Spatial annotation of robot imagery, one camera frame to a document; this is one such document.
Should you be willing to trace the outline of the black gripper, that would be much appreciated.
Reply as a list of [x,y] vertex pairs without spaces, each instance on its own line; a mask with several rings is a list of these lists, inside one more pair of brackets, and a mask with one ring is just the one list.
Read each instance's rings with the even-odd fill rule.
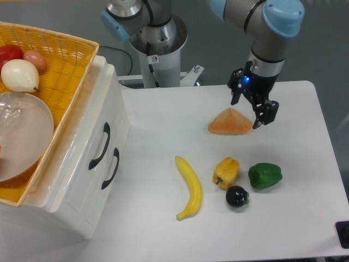
[[267,125],[275,120],[279,109],[279,103],[274,100],[269,100],[269,93],[278,75],[258,75],[251,71],[252,66],[252,61],[247,61],[244,69],[239,68],[234,70],[227,86],[231,90],[231,105],[235,105],[239,102],[242,92],[244,97],[252,103],[252,109],[256,116],[252,128],[257,129],[261,125]]

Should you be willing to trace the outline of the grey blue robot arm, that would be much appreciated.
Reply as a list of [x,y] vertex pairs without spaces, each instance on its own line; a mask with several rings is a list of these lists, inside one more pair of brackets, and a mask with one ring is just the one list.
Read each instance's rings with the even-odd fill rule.
[[[245,66],[232,72],[232,104],[245,97],[256,115],[253,127],[275,120],[279,104],[269,99],[298,34],[304,7],[300,1],[210,1],[211,11],[253,38]],[[190,84],[180,76],[180,51],[188,38],[185,23],[170,1],[109,1],[100,13],[109,32],[138,52],[146,88]]]

